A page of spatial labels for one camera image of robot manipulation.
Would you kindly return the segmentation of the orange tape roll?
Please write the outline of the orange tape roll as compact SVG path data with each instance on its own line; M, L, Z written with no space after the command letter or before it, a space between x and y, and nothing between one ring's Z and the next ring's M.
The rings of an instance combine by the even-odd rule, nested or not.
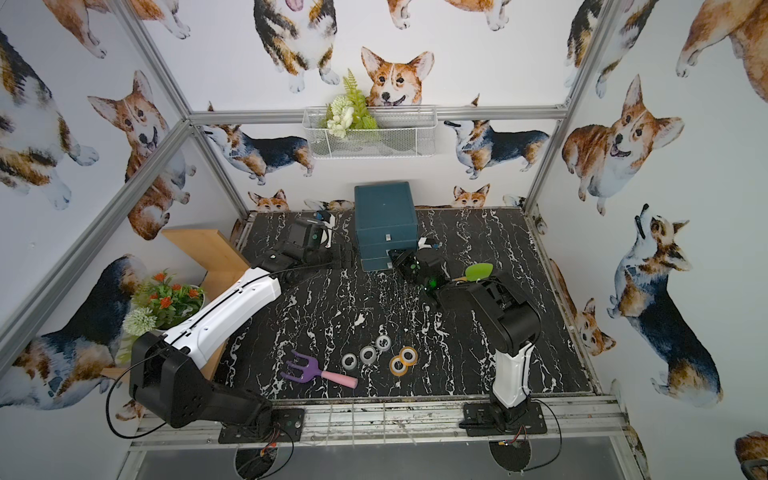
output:
M413 347L406 346L402 348L400 358L404 365L411 367L418 362L418 353Z
M393 376L402 377L408 372L409 366L403 362L400 356L394 356L389 362L389 369Z

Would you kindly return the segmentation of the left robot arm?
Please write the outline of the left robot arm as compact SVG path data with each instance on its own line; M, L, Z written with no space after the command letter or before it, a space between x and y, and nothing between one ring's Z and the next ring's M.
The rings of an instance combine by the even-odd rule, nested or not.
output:
M271 434L269 400L215 383L202 369L259 310L307 275L334 264L335 227L336 218L328 212L296 218L285 240L198 313L162 334L143 334L132 347L131 398L173 428L209 420L246 427L258 438Z

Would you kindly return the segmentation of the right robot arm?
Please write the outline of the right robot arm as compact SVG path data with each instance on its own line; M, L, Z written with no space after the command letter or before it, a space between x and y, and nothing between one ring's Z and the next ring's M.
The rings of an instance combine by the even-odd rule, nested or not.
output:
M444 258L429 248L394 250L395 271L437 308L469 311L494 350L496 376L491 403L507 413L529 399L529 366L542 322L512 277L490 263L475 263L458 277L447 273Z

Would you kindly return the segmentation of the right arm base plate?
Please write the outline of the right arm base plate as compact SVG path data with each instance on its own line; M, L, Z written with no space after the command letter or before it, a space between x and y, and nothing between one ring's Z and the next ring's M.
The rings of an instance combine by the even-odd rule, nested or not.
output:
M548 432L541 405L530 400L514 408L496 402L466 403L459 427L470 437Z

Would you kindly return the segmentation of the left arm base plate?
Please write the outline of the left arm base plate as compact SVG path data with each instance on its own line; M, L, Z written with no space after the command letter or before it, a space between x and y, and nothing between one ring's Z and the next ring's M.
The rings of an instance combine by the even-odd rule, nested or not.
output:
M252 425L224 425L219 444L266 444L275 441L298 441L305 422L304 408L277 408L271 411L269 420L257 419Z

